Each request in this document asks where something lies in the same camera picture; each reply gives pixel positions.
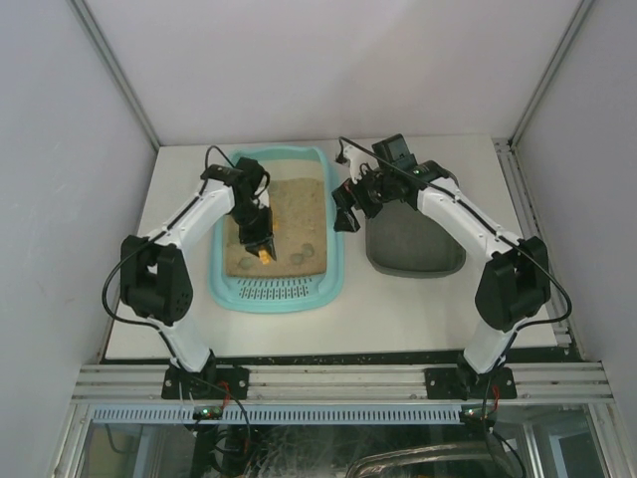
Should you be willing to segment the orange plastic litter scoop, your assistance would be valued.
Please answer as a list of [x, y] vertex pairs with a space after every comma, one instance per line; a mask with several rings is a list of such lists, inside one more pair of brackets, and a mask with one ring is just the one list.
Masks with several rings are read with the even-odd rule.
[[273, 210], [271, 207], [271, 199], [270, 199], [270, 207], [262, 208], [262, 209], [265, 211], [265, 218], [266, 218], [265, 226], [267, 229], [267, 234], [266, 234], [266, 238], [260, 243], [264, 246], [264, 250], [262, 251], [262, 257], [259, 259], [264, 265], [268, 265], [271, 262], [273, 262], [273, 260], [270, 258], [269, 254], [266, 252], [266, 242], [269, 237], [271, 236], [274, 237], [274, 224], [275, 224]]

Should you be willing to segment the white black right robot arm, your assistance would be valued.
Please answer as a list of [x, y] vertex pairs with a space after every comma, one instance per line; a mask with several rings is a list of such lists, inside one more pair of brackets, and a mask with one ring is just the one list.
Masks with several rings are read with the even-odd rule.
[[441, 226], [481, 267], [474, 303], [482, 321], [464, 348], [462, 363], [476, 375], [501, 365], [519, 330], [550, 298], [548, 256], [536, 236], [524, 239], [486, 216], [439, 163], [420, 162], [403, 135], [366, 148], [340, 137], [336, 162], [349, 178], [332, 193], [333, 228], [356, 232], [354, 213], [376, 217], [400, 201]]

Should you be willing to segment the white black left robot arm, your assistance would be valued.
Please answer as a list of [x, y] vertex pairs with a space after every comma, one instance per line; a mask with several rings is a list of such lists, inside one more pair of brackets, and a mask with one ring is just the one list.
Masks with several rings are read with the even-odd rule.
[[120, 300], [160, 333], [175, 365], [188, 372], [202, 371], [212, 352], [190, 314], [194, 293], [186, 255], [229, 216], [248, 254], [264, 265], [275, 261], [269, 185], [269, 172], [255, 159], [242, 157], [233, 166], [212, 164], [180, 211], [149, 235], [131, 235], [121, 244]]

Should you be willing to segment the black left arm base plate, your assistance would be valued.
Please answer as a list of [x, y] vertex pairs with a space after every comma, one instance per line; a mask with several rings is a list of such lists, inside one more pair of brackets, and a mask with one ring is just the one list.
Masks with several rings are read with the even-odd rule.
[[214, 367], [200, 372], [171, 365], [165, 372], [161, 398], [164, 400], [216, 400], [247, 397], [250, 371], [244, 367]]

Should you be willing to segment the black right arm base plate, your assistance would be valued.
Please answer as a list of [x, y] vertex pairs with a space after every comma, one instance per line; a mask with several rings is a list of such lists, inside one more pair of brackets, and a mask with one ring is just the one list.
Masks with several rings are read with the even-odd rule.
[[495, 392], [503, 399], [518, 397], [513, 371], [500, 367], [485, 374], [476, 374], [470, 368], [427, 367], [424, 369], [424, 384], [429, 399], [478, 399], [489, 391], [488, 398]]

